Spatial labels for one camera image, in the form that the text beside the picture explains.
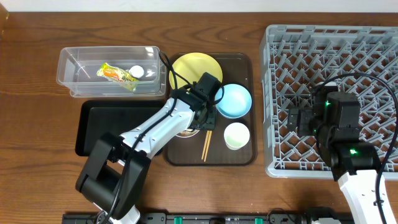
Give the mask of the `white pink bowl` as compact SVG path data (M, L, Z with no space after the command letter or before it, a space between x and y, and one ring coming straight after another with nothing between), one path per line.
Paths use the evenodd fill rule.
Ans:
M186 129L176 135L179 138L189 138L196 135L200 130L199 129Z

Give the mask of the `green orange snack wrapper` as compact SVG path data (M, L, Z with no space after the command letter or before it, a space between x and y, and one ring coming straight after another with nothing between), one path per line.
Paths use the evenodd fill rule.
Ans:
M127 70L103 63L96 72L99 77L104 77L112 82L119 82L119 84L129 91L135 91L138 79L132 77Z

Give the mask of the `small white cup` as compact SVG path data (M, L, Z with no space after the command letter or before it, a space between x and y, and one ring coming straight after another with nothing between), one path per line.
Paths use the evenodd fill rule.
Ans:
M231 123L225 128L223 136L227 148L235 151L249 142L250 132L243 123Z

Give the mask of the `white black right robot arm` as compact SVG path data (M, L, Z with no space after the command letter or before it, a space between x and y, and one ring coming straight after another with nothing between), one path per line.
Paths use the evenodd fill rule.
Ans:
M315 93L312 108L289 110L287 128L300 137L315 138L355 223L395 223L376 148L359 138L360 108L355 94L327 84Z

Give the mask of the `wooden chopstick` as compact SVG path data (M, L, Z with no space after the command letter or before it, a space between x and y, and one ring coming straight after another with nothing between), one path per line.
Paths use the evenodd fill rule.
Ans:
M201 155L202 160L205 160L206 150L208 149L208 139L209 139L210 134L211 134L211 131L206 132L205 142L204 142L204 146L203 146L203 152Z
M208 155L208 150L209 150L209 147L210 147L212 132L213 131L211 131L211 134L210 134L209 139L208 139L208 149L206 150L205 160L203 160L204 162L206 162L206 158L207 158L207 155Z

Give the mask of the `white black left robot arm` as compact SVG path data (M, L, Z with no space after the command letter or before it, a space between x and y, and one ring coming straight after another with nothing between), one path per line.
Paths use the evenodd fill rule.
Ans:
M211 117L221 82L204 73L198 82L172 91L165 105L134 129L95 143L75 188L102 211L97 223L137 223L135 207L152 158L178 133L214 128Z

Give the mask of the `light blue bowl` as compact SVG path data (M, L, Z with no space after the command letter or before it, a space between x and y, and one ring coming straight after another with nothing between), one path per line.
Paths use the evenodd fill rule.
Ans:
M250 92L242 85L228 84L220 88L215 100L218 112L228 119L237 119L246 115L252 106Z

